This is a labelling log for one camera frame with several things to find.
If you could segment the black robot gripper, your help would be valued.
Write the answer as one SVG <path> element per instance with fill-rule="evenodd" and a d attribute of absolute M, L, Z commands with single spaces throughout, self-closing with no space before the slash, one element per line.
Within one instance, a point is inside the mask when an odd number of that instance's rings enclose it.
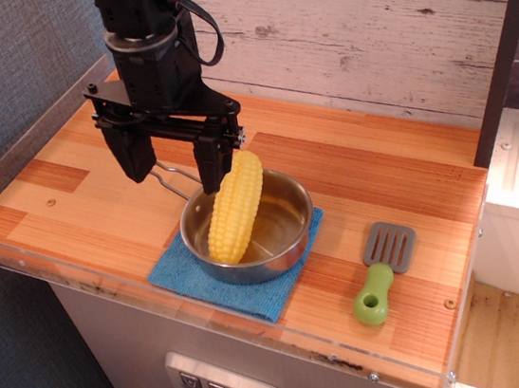
<path fill-rule="evenodd" d="M 104 40 L 120 78 L 90 86 L 85 96 L 126 176 L 141 183 L 153 169 L 157 158 L 151 136 L 192 141 L 204 193 L 218 192 L 244 130 L 236 122 L 238 103 L 202 81 L 202 67 L 209 62 L 200 57 L 194 27 Z"/>

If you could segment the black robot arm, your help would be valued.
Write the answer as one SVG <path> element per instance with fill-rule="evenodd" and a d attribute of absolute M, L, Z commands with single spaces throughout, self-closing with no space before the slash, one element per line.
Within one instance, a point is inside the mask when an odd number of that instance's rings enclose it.
<path fill-rule="evenodd" d="M 192 0 L 94 0 L 104 43 L 119 77 L 90 84 L 95 125 L 131 180 L 141 183 L 157 164 L 153 138 L 187 141 L 206 194 L 219 191 L 241 147 L 240 104 L 210 89 L 203 67 L 219 63 L 224 39 L 210 60 L 201 57 L 193 19 L 215 28 L 213 17 Z"/>

